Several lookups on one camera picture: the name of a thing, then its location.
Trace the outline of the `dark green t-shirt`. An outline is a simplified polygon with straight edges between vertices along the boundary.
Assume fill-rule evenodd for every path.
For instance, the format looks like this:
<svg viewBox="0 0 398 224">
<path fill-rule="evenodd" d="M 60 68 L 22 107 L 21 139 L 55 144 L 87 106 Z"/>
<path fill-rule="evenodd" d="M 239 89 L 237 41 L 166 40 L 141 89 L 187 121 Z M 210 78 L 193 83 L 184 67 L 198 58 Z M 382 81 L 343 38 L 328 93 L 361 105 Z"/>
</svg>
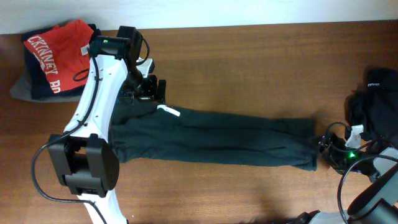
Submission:
<svg viewBox="0 0 398 224">
<path fill-rule="evenodd" d="M 168 161 L 317 169 L 308 118 L 268 119 L 155 103 L 118 103 L 109 142 L 120 162 Z"/>
</svg>

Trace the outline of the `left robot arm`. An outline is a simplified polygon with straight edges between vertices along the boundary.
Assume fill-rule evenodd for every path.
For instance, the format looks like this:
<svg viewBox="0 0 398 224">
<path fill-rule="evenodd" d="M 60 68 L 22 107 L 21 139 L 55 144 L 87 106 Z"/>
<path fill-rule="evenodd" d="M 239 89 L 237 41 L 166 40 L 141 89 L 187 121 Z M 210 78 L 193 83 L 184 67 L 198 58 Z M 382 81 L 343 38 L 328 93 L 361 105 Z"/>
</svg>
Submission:
<svg viewBox="0 0 398 224">
<path fill-rule="evenodd" d="M 121 26 L 114 37 L 97 36 L 89 45 L 90 68 L 83 93 L 63 134 L 48 150 L 58 181 L 85 205 L 93 223 L 127 223 L 116 196 L 119 160 L 108 141 L 118 98 L 132 103 L 165 103 L 166 81 L 153 75 L 154 61 L 140 58 L 148 43 L 135 27 Z"/>
</svg>

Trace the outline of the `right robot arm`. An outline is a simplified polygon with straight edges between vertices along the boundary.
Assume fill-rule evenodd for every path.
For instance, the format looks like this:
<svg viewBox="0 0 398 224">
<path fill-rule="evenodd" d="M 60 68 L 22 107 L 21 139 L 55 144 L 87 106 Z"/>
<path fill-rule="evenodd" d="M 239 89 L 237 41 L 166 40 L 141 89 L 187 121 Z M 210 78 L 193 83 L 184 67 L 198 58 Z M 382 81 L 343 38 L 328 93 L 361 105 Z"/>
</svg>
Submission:
<svg viewBox="0 0 398 224">
<path fill-rule="evenodd" d="M 376 166 L 380 176 L 360 193 L 344 210 L 341 192 L 348 173 L 360 162 L 370 160 Z M 378 223 L 397 224 L 397 147 L 385 147 L 381 153 L 368 155 L 348 167 L 340 179 L 337 201 L 339 211 L 324 213 L 319 210 L 304 212 L 292 223 L 304 224 L 342 224 L 342 223 Z"/>
</svg>

